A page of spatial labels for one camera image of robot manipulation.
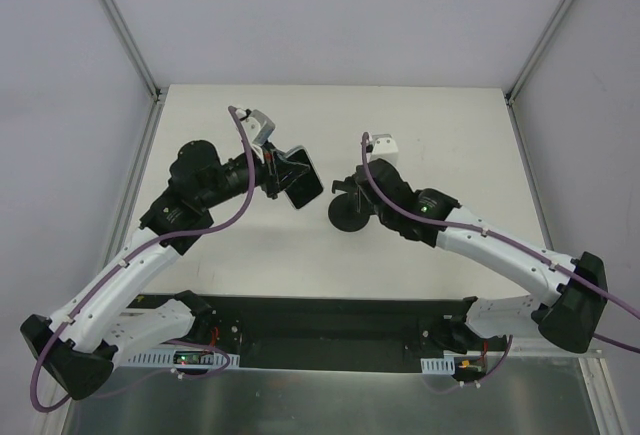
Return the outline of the black phone stand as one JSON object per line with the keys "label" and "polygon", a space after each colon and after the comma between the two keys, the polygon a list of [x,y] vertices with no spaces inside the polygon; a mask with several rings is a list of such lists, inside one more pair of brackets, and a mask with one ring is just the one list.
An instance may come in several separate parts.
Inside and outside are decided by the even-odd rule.
{"label": "black phone stand", "polygon": [[331,224],[338,230],[346,233],[354,233],[362,230],[371,217],[360,216],[352,205],[351,186],[347,178],[340,181],[334,180],[331,192],[335,195],[328,207],[328,218]]}

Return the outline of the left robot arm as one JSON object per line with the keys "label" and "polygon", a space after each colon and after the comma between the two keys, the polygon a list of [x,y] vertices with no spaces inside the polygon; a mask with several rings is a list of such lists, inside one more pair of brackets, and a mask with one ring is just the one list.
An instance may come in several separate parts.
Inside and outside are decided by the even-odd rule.
{"label": "left robot arm", "polygon": [[243,203],[230,220],[215,224],[211,209],[255,189],[274,199],[286,194],[300,209],[323,186],[306,150],[287,152],[271,142],[253,143],[221,162],[206,140],[183,145],[169,168],[167,188],[141,217],[130,240],[75,297],[49,316],[30,315],[20,332],[36,365],[30,395],[37,395],[46,371],[67,398],[83,400],[101,388],[132,357],[165,342],[211,346],[216,323],[212,307],[184,290],[151,312],[124,323],[121,312],[161,272],[204,235],[229,228],[246,212]]}

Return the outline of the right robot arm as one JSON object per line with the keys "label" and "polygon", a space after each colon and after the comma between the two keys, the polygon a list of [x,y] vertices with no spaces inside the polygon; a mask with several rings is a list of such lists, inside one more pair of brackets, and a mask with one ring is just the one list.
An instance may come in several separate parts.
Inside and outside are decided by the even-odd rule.
{"label": "right robot arm", "polygon": [[466,314],[450,324],[457,347],[540,335],[565,351],[587,351],[607,304],[601,258],[590,252],[575,258],[513,238],[438,190],[412,189],[382,159],[357,166],[353,179],[386,228],[470,259],[525,290],[520,297],[471,298]]}

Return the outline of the black smartphone clear case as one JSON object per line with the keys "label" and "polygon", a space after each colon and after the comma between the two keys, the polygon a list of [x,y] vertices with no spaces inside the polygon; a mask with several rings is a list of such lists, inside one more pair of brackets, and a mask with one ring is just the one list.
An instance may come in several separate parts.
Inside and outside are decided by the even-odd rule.
{"label": "black smartphone clear case", "polygon": [[307,206],[324,191],[320,177],[303,146],[294,147],[280,157],[278,175],[281,190],[297,210]]}

